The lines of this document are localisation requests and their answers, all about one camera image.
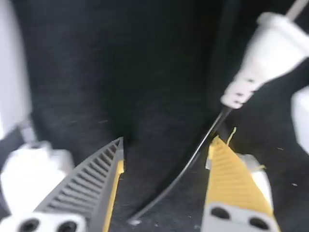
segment yellow plastic part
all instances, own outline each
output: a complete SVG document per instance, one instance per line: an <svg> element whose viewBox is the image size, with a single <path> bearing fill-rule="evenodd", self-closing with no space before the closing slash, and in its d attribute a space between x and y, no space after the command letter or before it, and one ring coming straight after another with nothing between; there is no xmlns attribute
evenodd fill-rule
<svg viewBox="0 0 309 232"><path fill-rule="evenodd" d="M112 210L113 210L114 201L115 201L115 198L116 198L118 181L119 181L119 177L120 177L121 173L123 173L123 172L124 172L124 161L120 160L120 161L118 161L118 164L117 164L116 175L115 175L114 183L113 183L113 186L112 186L112 192L111 192L110 201L109 201L109 204L108 204L108 209L107 209L107 212L106 212L106 217L105 217L102 232L107 232L109 227L110 227L110 223L111 223L111 219L112 219Z"/></svg>
<svg viewBox="0 0 309 232"><path fill-rule="evenodd" d="M240 158L219 137L209 149L211 171L206 204L221 202L273 217L273 210Z"/></svg>

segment grooved surface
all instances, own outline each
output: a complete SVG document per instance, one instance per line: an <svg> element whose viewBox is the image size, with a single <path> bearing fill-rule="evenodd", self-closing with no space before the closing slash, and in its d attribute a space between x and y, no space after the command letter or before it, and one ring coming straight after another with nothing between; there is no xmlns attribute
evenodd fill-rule
<svg viewBox="0 0 309 232"><path fill-rule="evenodd" d="M206 204L222 202L273 216L271 207L240 158L218 136L213 139L212 146Z"/></svg>

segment gray plastic part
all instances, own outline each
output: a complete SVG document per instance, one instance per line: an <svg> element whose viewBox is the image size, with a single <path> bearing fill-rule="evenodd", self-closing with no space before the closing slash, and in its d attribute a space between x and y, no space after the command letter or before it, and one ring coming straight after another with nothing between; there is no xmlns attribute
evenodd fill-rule
<svg viewBox="0 0 309 232"><path fill-rule="evenodd" d="M121 137L78 165L35 211L79 214L86 219L88 231L102 232L117 165L123 159Z"/></svg>
<svg viewBox="0 0 309 232"><path fill-rule="evenodd" d="M229 218L222 219L220 214L212 213L213 209L223 209ZM252 219L260 220L267 229L259 227L260 223L252 223ZM210 203L205 206L201 232L280 232L277 222L260 212L241 209L223 203Z"/></svg>

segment ridged gray surface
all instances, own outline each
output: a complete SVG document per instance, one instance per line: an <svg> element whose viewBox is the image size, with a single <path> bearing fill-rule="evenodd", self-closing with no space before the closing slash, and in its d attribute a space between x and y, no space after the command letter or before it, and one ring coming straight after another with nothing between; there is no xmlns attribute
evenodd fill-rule
<svg viewBox="0 0 309 232"><path fill-rule="evenodd" d="M36 211L79 214L91 232L102 231L117 164L123 159L123 138L118 138L79 164Z"/></svg>

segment white plastic object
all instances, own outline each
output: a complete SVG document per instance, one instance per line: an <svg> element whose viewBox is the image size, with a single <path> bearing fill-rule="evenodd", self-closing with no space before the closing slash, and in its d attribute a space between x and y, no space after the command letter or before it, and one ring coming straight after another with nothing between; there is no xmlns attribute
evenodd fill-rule
<svg viewBox="0 0 309 232"><path fill-rule="evenodd" d="M47 141L38 148L25 144L12 152L0 174L3 196L12 214L32 212L73 170L67 150L53 150Z"/></svg>
<svg viewBox="0 0 309 232"><path fill-rule="evenodd" d="M87 232L86 220L77 214L33 212L12 215L0 222L2 232Z"/></svg>
<svg viewBox="0 0 309 232"><path fill-rule="evenodd" d="M0 140L26 119L31 111L18 24L10 2L0 0Z"/></svg>
<svg viewBox="0 0 309 232"><path fill-rule="evenodd" d="M298 144L309 154L309 87L292 96L292 121Z"/></svg>
<svg viewBox="0 0 309 232"><path fill-rule="evenodd" d="M309 37L289 18L263 13L249 42L240 71L221 97L231 108L240 108L264 83L296 68L309 55Z"/></svg>
<svg viewBox="0 0 309 232"><path fill-rule="evenodd" d="M242 209L220 202L205 205L201 232L262 231L280 232L280 229L274 218L257 211Z"/></svg>

